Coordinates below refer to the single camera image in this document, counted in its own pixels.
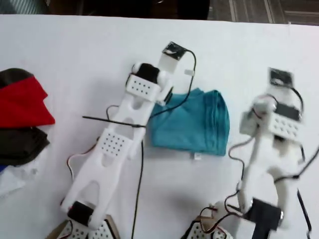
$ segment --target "wooden floor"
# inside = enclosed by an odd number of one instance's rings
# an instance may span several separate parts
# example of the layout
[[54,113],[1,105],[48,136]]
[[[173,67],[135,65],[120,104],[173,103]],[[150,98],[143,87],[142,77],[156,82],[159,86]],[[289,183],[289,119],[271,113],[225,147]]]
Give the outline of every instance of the wooden floor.
[[204,10],[203,14],[196,14],[196,6],[191,5],[190,14],[186,16],[178,10],[178,0],[80,2],[81,0],[51,0],[50,10],[52,14],[319,25],[319,0],[209,0],[207,7],[205,6],[207,11]]

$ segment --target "white bracket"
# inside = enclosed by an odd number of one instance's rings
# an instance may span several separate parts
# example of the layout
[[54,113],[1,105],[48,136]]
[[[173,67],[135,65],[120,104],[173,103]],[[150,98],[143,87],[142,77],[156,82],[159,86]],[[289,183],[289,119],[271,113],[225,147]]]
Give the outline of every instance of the white bracket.
[[[171,89],[172,82],[168,74],[160,71],[157,77],[158,84],[155,84],[134,75],[139,67],[133,67],[133,74],[128,79],[124,98],[119,110],[112,118],[114,121],[130,120],[132,124],[146,125],[156,101],[162,102],[164,95]],[[141,102],[141,106],[137,109],[134,108],[136,102]],[[96,147],[81,167],[61,205],[61,209],[68,213],[73,204],[79,201],[80,193],[92,183],[97,184],[98,199],[81,202],[95,206],[88,220],[88,226],[92,230],[97,230],[105,218],[109,202],[120,179],[124,161],[126,158],[134,157],[146,132],[144,127],[135,127],[133,136],[129,137],[118,133],[119,127],[122,125],[109,123],[104,129]]]

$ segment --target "folded teal cloth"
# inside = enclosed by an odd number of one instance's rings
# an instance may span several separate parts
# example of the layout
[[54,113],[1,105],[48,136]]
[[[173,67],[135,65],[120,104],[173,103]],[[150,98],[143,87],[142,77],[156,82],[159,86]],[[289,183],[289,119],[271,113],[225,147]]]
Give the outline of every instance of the folded teal cloth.
[[[176,106],[186,95],[174,94],[165,106],[156,105],[153,114]],[[188,100],[149,124],[154,146],[224,156],[229,136],[229,114],[218,91],[194,89]]]

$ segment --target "perforated plastic piece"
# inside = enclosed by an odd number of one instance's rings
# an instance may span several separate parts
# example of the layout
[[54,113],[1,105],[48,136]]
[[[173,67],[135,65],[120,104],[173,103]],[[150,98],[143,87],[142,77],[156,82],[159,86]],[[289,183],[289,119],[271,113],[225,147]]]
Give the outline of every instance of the perforated plastic piece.
[[199,223],[194,223],[187,239],[211,239],[211,235],[213,235],[213,239],[233,239],[233,237],[224,229],[216,228],[212,234],[205,234],[200,227]]
[[[68,222],[63,231],[60,233],[59,238],[64,238],[71,233],[72,227],[71,223]],[[108,227],[108,224],[103,221],[102,225],[96,231],[90,231],[88,229],[84,229],[78,223],[73,222],[73,230],[72,234],[70,234],[67,238],[70,239],[115,239],[113,234],[111,233],[111,229]]]
[[117,134],[109,129],[104,129],[101,140],[99,140],[100,149],[104,154],[110,157],[121,156],[126,148],[131,145],[131,139]]
[[300,143],[300,132],[303,126],[298,121],[272,112],[269,115],[267,126],[274,135]]
[[160,86],[150,81],[144,80],[135,75],[129,77],[126,85],[127,92],[142,97],[151,102],[155,102],[157,95],[161,91]]

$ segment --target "wire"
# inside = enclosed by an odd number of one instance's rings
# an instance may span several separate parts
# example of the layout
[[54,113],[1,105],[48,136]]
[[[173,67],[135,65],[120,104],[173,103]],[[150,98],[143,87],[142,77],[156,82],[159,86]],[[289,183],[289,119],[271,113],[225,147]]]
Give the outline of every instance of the wire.
[[136,224],[136,217],[137,217],[137,211],[138,211],[138,204],[139,204],[139,196],[140,196],[140,189],[141,189],[141,182],[142,182],[142,176],[143,176],[143,169],[144,169],[144,146],[143,141],[141,143],[141,153],[142,153],[142,162],[141,162],[141,173],[140,173],[140,179],[139,179],[139,185],[138,190],[136,194],[136,201],[135,201],[135,210],[134,210],[134,220],[133,220],[133,227],[132,227],[132,236],[131,239],[134,238],[134,231],[135,231],[135,224]]
[[298,174],[294,174],[294,175],[288,175],[288,176],[282,176],[282,177],[279,177],[277,178],[274,183],[279,183],[283,180],[286,180],[286,179],[293,179],[293,180],[296,180],[296,179],[299,179],[300,176],[302,176],[302,174],[308,169],[308,167],[314,162],[314,160],[317,158],[319,154],[319,147],[317,148],[316,152],[314,153],[314,155],[311,157],[311,159],[309,160],[309,162],[306,164],[305,167],[303,167],[303,169],[298,173]]
[[72,155],[70,155],[70,156],[68,157],[68,159],[66,160],[66,165],[68,166],[68,168],[69,168],[69,170],[70,170],[72,180],[74,180],[74,172],[73,172],[73,170],[72,170],[72,168],[71,168],[70,160],[71,160],[74,156],[82,156],[82,155],[85,155],[85,154],[91,152],[91,151],[94,149],[95,146],[96,146],[96,143],[95,143],[89,150],[85,151],[84,153],[72,154]]
[[108,118],[108,120],[110,120],[110,115],[109,115],[109,109],[112,108],[112,107],[119,107],[117,105],[110,105],[106,108],[106,116]]
[[241,162],[241,164],[242,164],[241,180],[243,180],[243,178],[244,178],[245,162],[240,158],[233,157],[231,155],[231,151],[236,149],[236,148],[239,148],[239,147],[242,147],[242,146],[249,144],[256,136],[256,133],[257,133],[257,130],[255,130],[255,132],[253,133],[253,136],[251,136],[248,140],[241,142],[241,143],[238,143],[238,144],[235,144],[235,145],[231,146],[230,149],[228,150],[228,157],[230,157],[233,160],[237,160],[237,161]]
[[141,128],[141,127],[146,128],[145,125],[133,124],[133,123],[124,123],[124,122],[114,121],[114,120],[110,120],[110,119],[102,119],[102,118],[90,117],[90,116],[82,116],[82,118],[90,119],[90,120],[105,121],[105,122],[109,122],[109,123],[117,123],[117,124],[122,124],[122,125],[128,125],[128,126],[131,126],[133,128]]
[[73,232],[73,223],[72,223],[71,220],[68,220],[68,222],[71,224],[71,231],[69,232],[69,234],[64,235],[64,236],[62,236],[62,237],[59,237],[58,239],[66,239],[66,238],[68,238],[69,236],[72,235],[72,232]]
[[189,52],[189,53],[192,54],[193,57],[194,57],[193,75],[192,75],[191,80],[190,80],[190,84],[189,84],[189,88],[188,88],[188,92],[187,92],[186,97],[184,98],[184,100],[182,100],[182,101],[181,101],[179,104],[177,104],[176,106],[173,106],[173,107],[171,107],[171,108],[168,108],[168,109],[166,109],[166,110],[163,110],[163,111],[160,111],[160,112],[157,112],[157,113],[153,114],[153,115],[150,117],[150,119],[154,118],[155,116],[161,115],[161,114],[163,114],[163,113],[165,113],[165,112],[172,111],[172,110],[176,109],[177,107],[180,107],[182,104],[184,104],[184,103],[188,100],[188,97],[189,97],[189,95],[190,95],[191,86],[192,86],[192,84],[193,84],[193,80],[194,80],[194,76],[195,76],[197,59],[196,59],[195,53],[192,52],[191,50],[186,50],[186,52]]
[[301,193],[300,193],[299,189],[297,192],[297,196],[298,196],[298,200],[299,200],[299,203],[300,203],[300,206],[301,206],[301,209],[303,211],[303,214],[304,214],[304,217],[305,217],[305,220],[307,223],[307,227],[308,227],[307,238],[310,239],[310,233],[311,233],[313,228],[311,226],[311,222],[310,222],[310,219],[309,219],[309,216],[308,216],[308,213],[307,213],[307,210],[306,210],[303,198],[301,197]]
[[225,201],[224,201],[224,207],[225,207],[225,210],[226,210],[227,213],[231,213],[231,211],[229,211],[228,208],[227,208],[228,206],[234,209],[234,206],[227,204],[227,200],[230,199],[230,198],[235,197],[238,193],[239,193],[239,190],[237,189],[237,190],[236,190],[236,193],[234,193],[234,194],[232,194],[232,195],[229,195],[229,196],[225,199]]
[[237,216],[237,217],[238,217],[238,215],[237,215],[236,213],[228,213],[228,214],[226,214],[225,216],[223,216],[222,218],[220,218],[210,229],[206,230],[206,229],[204,228],[204,224],[203,224],[203,221],[202,221],[202,213],[203,213],[206,209],[210,209],[210,210],[214,211],[214,209],[211,208],[211,207],[203,208],[203,209],[200,211],[200,214],[199,214],[199,224],[200,224],[201,230],[202,230],[203,233],[205,233],[205,234],[210,234],[210,233],[212,233],[216,228],[220,229],[220,227],[218,227],[218,225],[219,225],[225,218],[227,218],[228,216]]
[[[108,118],[108,121],[110,121],[110,115],[108,110],[111,107],[119,107],[117,105],[111,105],[108,106],[106,109],[106,116]],[[138,212],[138,205],[139,205],[139,197],[140,197],[140,190],[141,190],[141,183],[142,183],[142,176],[143,176],[143,169],[144,169],[144,145],[143,141],[141,142],[141,173],[140,173],[140,179],[139,179],[139,185],[138,185],[138,190],[136,194],[136,201],[135,201],[135,209],[134,209],[134,219],[133,219],[133,226],[132,226],[132,235],[131,238],[134,238],[134,231],[135,231],[135,224],[136,224],[136,218],[137,218],[137,212]]]

